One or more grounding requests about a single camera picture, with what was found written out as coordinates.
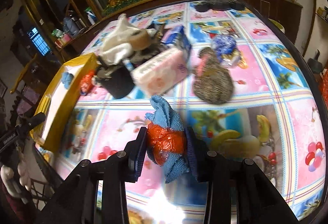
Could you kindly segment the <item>white gloved left hand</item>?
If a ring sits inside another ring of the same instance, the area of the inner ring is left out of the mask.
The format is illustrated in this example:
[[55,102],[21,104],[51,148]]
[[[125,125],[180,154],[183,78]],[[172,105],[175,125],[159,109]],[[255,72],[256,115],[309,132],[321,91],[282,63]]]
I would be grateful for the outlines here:
[[24,154],[18,153],[18,165],[15,172],[6,165],[1,165],[1,180],[13,198],[20,198],[26,204],[31,198],[32,181]]

